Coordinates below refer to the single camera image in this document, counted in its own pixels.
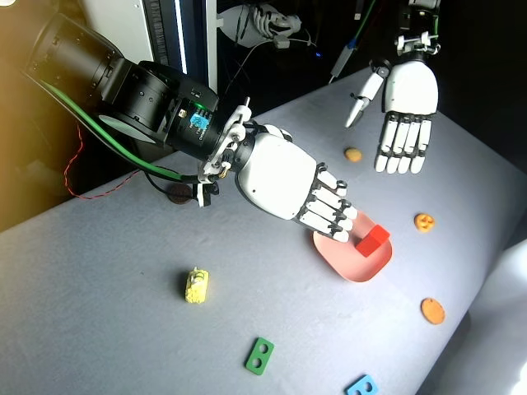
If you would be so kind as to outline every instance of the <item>green cable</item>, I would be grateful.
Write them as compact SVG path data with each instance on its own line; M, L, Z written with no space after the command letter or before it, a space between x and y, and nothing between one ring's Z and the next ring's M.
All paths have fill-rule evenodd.
M101 126L99 126L99 124L92 117L90 117L90 115L88 115L81 107L77 105L77 103L75 103L72 99L70 99L68 95L66 95L65 93L57 89L56 87L51 86L47 82L43 82L43 83L60 100L62 100L64 104L66 104L72 111L74 111L77 115L79 115L82 119L84 119L113 148L115 148L122 155L126 156L133 163L135 163L139 167L144 167L152 172L163 174L166 177L170 177L174 180L181 181L181 179L183 178L181 174L176 173L175 171L172 171L172 170L163 169L162 167L157 167L155 165L152 165L136 157L132 152L128 151L126 148L121 146L116 140L114 140L114 138L111 137Z
M359 35L361 34L362 32L362 29L364 29L364 25L366 24L366 21L368 20L368 18L370 17L370 14L371 14L371 10L373 10L373 6L375 6L375 2L377 0L371 0L371 3L370 3L370 7L368 8L368 11L366 11L366 14L364 15L364 17L362 18L362 22L361 22L361 25L359 26L359 30L357 30L357 34L355 35L354 39L358 39Z

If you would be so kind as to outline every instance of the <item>blue block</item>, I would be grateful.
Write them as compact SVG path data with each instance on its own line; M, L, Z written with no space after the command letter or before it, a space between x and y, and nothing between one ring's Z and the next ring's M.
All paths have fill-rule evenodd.
M379 389L369 374L363 376L360 380L355 382L350 388L346 390L347 395L374 395L378 392Z

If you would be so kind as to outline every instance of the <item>white robotic hand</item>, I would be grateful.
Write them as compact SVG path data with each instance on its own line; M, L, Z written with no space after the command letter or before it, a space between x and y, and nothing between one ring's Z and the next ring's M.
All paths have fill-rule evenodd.
M265 38L272 39L275 35L289 37L301 28L301 20L296 15L284 16L272 11L267 4L254 7L253 23L256 30Z
M400 63L389 70L372 66L373 74L356 96L348 116L349 128L375 97L386 78L384 112L387 113L375 158L375 170L389 174L419 173L431 134L431 116L437 111L437 81L422 61Z
M357 218L357 210L345 198L347 184L293 144L289 133L272 125L263 129L236 175L240 191L270 214L347 242Z

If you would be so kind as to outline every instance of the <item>orange round object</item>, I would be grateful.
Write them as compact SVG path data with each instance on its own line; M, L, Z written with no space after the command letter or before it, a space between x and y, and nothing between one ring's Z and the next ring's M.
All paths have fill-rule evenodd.
M357 148L348 148L344 152L344 155L346 156L346 159L354 163L362 159L362 152Z
M422 233L429 232L436 225L434 217L424 213L416 215L414 222L417 229Z
M437 325L445 321L445 310L435 299L426 298L421 302L421 311L429 323Z

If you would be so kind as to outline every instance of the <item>yellow toy car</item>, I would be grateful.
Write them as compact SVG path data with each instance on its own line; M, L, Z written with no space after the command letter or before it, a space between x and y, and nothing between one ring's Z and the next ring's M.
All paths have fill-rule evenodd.
M184 298L189 303L203 303L207 295L208 272L197 267L189 273Z

